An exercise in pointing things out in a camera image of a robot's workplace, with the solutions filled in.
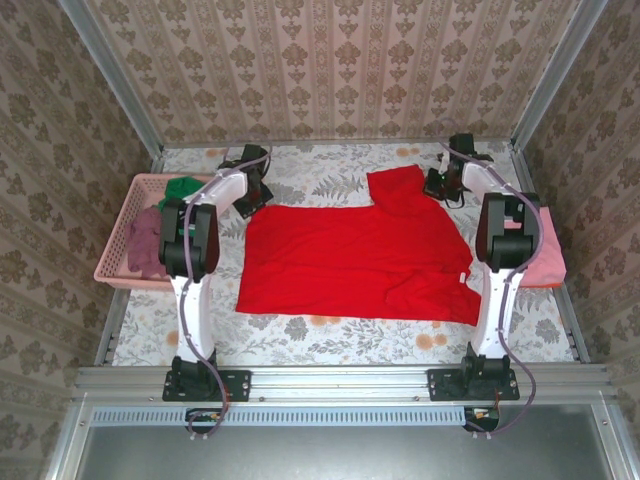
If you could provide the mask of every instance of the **green cloth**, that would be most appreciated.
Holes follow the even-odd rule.
[[[193,177],[172,178],[167,182],[167,188],[164,190],[164,198],[160,200],[156,207],[162,211],[164,204],[170,198],[184,198],[192,193],[197,192],[204,186],[200,180]]]

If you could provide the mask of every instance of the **floral tablecloth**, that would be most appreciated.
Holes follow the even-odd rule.
[[[517,185],[506,142],[476,144]],[[434,143],[277,146],[265,183],[273,203],[295,206],[370,205],[366,173],[403,165],[437,167],[442,151]],[[222,161],[222,149],[169,149],[165,172],[209,173]],[[231,157],[240,149],[232,149]],[[470,193],[466,205],[447,210],[461,235],[473,244],[480,204]],[[233,209],[220,220],[221,258],[212,282],[212,317],[221,365],[423,364],[456,363],[473,327],[452,322],[358,318],[246,315],[234,311],[244,262],[246,221]],[[474,260],[468,279],[480,291],[482,273]],[[178,341],[171,293],[133,291],[114,354],[114,365],[169,365]],[[510,344],[526,362],[572,361],[553,293],[520,289]]]

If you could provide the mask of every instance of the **cable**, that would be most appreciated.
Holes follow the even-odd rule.
[[[187,209],[185,211],[185,215],[184,215],[184,237],[183,237],[183,245],[184,245],[184,258],[185,258],[185,263],[187,266],[187,281],[185,282],[184,286],[182,287],[182,292],[180,293],[180,301],[178,302],[178,317],[180,318],[180,324],[182,325],[182,331],[184,333],[184,337],[187,341],[187,345],[189,346],[189,349],[193,352],[193,354],[196,356],[196,358],[201,361],[210,371],[211,374],[213,375],[213,377],[216,380],[216,383],[218,384],[218,389],[220,390],[221,394],[222,394],[222,409],[220,411],[220,415],[218,416],[216,423],[205,433],[203,434],[197,434],[194,430],[193,430],[193,421],[194,419],[202,414],[202,411],[198,412],[198,414],[194,414],[191,415],[191,417],[189,417],[189,422],[187,425],[187,430],[189,431],[189,433],[191,434],[191,439],[193,440],[194,438],[196,438],[197,435],[200,435],[203,439],[207,439],[209,436],[213,435],[218,428],[220,428],[220,425],[222,424],[222,422],[224,421],[225,416],[227,415],[227,411],[229,410],[229,398],[228,395],[229,393],[227,392],[227,390],[224,387],[224,383],[222,382],[222,378],[220,377],[220,373],[218,372],[218,370],[216,369],[215,366],[213,366],[211,364],[211,362],[209,362],[209,360],[207,358],[205,358],[196,348],[196,346],[193,344],[193,342],[191,341],[191,334],[189,333],[189,327],[187,325],[187,320],[186,320],[186,313],[185,313],[185,302],[187,299],[187,293],[189,291],[189,287],[191,286],[191,284],[193,283],[193,266],[191,265],[191,262],[189,261],[191,259],[191,245],[189,243],[189,220],[191,219],[191,212],[193,211],[193,207],[195,206],[196,202],[204,197],[206,197],[207,193],[209,193],[209,191],[215,187],[218,183],[220,183],[222,181],[222,179],[230,176],[231,174],[240,171],[243,168],[246,167],[250,167],[252,165],[257,165],[258,163],[264,162],[264,161],[269,161],[269,163],[271,163],[271,152],[273,151],[273,145],[271,144],[271,142],[269,141],[269,151],[263,155],[262,157],[256,159],[256,160],[251,160],[250,162],[246,162],[246,163],[242,163],[234,168],[231,169],[225,169],[222,172],[217,172],[216,175],[209,181],[207,182],[200,190],[198,190],[198,192],[196,192],[196,194],[193,196],[193,198],[189,201],[189,203],[187,204]],[[227,151],[224,153],[224,157],[223,157],[223,161],[226,161],[227,159],[227,154],[229,153],[229,149],[227,149]]]
[[[442,120],[446,120],[449,121],[451,123],[454,124],[454,126],[457,128],[457,123],[455,122],[455,120],[451,119],[451,118],[443,118]],[[499,174],[498,172],[496,172],[490,165],[483,163],[473,157],[470,157],[468,155],[465,155],[463,153],[460,153],[456,150],[454,150],[453,148],[449,147],[449,145],[445,144],[444,142],[440,142],[440,145],[442,145],[442,147],[447,150],[449,153],[462,158],[463,160],[472,163],[474,165],[478,165],[482,168],[484,168],[497,182],[498,184],[500,184],[501,187],[503,187],[505,190],[507,190],[509,193],[511,193],[512,195],[514,195],[516,198],[518,198],[520,201],[522,201],[522,203],[524,203],[526,205],[526,207],[533,213],[534,218],[536,219],[536,223],[538,225],[538,232],[539,232],[539,237],[538,237],[538,244],[536,245],[536,249],[533,252],[533,255],[531,255],[531,257],[525,261],[522,265],[520,265],[519,267],[515,268],[509,275],[507,275],[507,278],[505,278],[504,283],[507,284],[507,288],[505,288],[504,293],[502,295],[502,301],[500,303],[500,320],[498,322],[498,339],[500,340],[500,345],[502,346],[502,348],[504,349],[505,352],[507,352],[507,355],[509,355],[509,357],[524,371],[524,373],[529,377],[529,380],[531,381],[531,393],[529,394],[529,398],[527,399],[526,403],[524,404],[524,407],[522,408],[522,410],[518,413],[518,415],[511,421],[509,422],[507,425],[498,428],[497,430],[494,430],[493,432],[484,432],[488,438],[490,438],[492,435],[498,435],[500,433],[504,433],[508,430],[510,430],[513,426],[515,426],[518,422],[520,422],[520,420],[522,420],[522,418],[527,414],[529,408],[531,407],[531,404],[533,403],[535,397],[536,397],[536,390],[537,390],[537,385],[536,385],[536,380],[533,376],[533,373],[531,372],[531,370],[529,370],[529,368],[524,364],[524,362],[522,362],[516,355],[515,353],[513,353],[513,351],[509,348],[509,346],[507,345],[507,342],[504,338],[504,314],[505,314],[505,310],[506,310],[506,306],[507,306],[507,297],[509,295],[509,287],[511,287],[511,281],[513,280],[513,277],[516,276],[518,273],[523,272],[524,270],[527,269],[527,267],[529,265],[531,265],[535,259],[538,257],[538,255],[540,255],[540,252],[542,251],[542,245],[544,244],[544,227],[542,225],[542,217],[540,217],[540,212],[538,211],[538,209],[535,207],[535,205],[531,202],[531,200],[529,200],[525,195],[523,195],[521,192],[517,191],[515,188],[513,188],[511,185],[509,185]],[[470,425],[474,428],[480,428],[477,425],[473,424],[470,422]]]

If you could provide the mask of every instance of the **red shirt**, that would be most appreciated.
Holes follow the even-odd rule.
[[[268,206],[251,219],[236,310],[475,325],[472,256],[416,165],[367,174],[374,205]]]

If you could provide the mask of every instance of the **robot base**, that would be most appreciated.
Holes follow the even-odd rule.
[[[467,346],[460,368],[427,370],[432,402],[519,400],[516,374],[509,368],[509,357],[477,356]]]
[[[215,352],[209,361],[216,365]],[[219,370],[218,373],[230,401],[249,401],[250,370]],[[202,362],[186,362],[180,357],[174,357],[171,370],[167,372],[164,380],[162,400],[165,402],[220,402],[222,395],[213,374]]]

